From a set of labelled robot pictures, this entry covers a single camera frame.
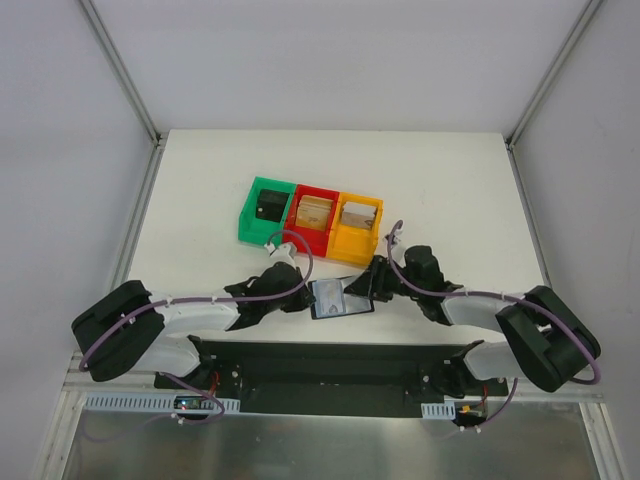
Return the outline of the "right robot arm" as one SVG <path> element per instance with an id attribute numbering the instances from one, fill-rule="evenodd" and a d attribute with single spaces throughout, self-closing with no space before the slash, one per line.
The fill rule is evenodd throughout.
<path id="1" fill-rule="evenodd" d="M 451 359 L 443 373 L 450 396 L 473 394 L 499 377 L 525 377 L 549 393 L 567 382 L 595 385 L 601 379 L 599 342 L 547 286 L 519 295 L 469 291 L 445 279 L 430 247 L 416 245 L 374 256 L 345 291 L 378 302 L 407 297 L 438 324 L 502 334 L 502 342 L 475 341 Z"/>

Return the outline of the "black leather card holder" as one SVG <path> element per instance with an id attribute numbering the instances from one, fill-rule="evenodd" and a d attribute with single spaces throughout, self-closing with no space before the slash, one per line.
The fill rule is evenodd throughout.
<path id="1" fill-rule="evenodd" d="M 311 319 L 326 320 L 374 312 L 372 300 L 345 292 L 355 279 L 355 276 L 345 276 L 311 281 L 308 286 L 315 299 L 310 306 Z"/>

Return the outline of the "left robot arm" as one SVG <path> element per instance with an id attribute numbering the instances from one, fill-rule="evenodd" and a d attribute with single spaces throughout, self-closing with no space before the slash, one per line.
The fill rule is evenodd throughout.
<path id="1" fill-rule="evenodd" d="M 212 369 L 203 359 L 204 333 L 247 329 L 269 314 L 300 312 L 315 302 L 310 274 L 294 261 L 295 245 L 267 249 L 271 265 L 263 273 L 209 296 L 172 297 L 140 280 L 121 284 L 71 324 L 82 352 L 79 369 L 96 382 L 148 370 L 204 387 Z"/>

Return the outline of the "silver VIP card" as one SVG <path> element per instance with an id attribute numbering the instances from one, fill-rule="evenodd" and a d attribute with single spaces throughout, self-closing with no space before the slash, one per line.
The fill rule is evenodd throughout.
<path id="1" fill-rule="evenodd" d="M 333 318 L 346 314 L 343 286 L 339 279 L 317 280 L 313 285 L 317 318 Z"/>

